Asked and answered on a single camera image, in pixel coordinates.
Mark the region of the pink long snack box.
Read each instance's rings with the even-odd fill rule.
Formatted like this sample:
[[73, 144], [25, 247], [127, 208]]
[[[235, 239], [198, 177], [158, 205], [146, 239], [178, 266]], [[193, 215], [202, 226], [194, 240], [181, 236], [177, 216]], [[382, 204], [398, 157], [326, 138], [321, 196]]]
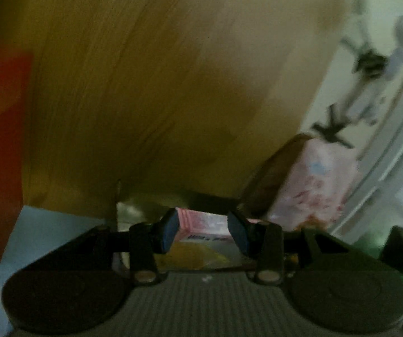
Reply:
[[179, 230], [175, 242], [232, 243], [227, 216], [177, 208]]

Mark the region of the wooden board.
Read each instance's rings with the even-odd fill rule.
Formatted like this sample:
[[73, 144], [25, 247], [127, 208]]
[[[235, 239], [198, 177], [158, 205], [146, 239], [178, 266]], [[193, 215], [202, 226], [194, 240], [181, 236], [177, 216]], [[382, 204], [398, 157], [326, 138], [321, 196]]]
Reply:
[[238, 197], [300, 128], [352, 2], [0, 0], [0, 41], [33, 54], [24, 204]]

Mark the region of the blue Peppa Pig bedsheet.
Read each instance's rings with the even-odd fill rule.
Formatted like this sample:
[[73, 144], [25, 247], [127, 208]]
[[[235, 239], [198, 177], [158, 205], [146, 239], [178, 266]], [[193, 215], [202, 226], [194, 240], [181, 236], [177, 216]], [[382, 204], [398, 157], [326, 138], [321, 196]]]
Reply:
[[115, 336], [125, 297], [105, 221], [23, 207], [0, 261], [0, 336]]

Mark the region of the clear nut snack packet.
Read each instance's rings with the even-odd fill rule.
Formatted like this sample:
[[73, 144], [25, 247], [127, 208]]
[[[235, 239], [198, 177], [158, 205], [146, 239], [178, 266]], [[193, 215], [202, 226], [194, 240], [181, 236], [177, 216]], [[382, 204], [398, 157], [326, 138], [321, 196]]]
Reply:
[[174, 242], [166, 254], [154, 256], [160, 272], [201, 271], [254, 265], [232, 242]]

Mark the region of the large pink snack bag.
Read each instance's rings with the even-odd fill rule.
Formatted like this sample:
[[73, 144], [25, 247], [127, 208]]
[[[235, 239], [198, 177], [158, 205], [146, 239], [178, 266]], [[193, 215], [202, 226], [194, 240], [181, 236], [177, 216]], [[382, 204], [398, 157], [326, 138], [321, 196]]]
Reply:
[[311, 139], [303, 145], [265, 219], [284, 231], [325, 231], [341, 217], [358, 175], [355, 149]]

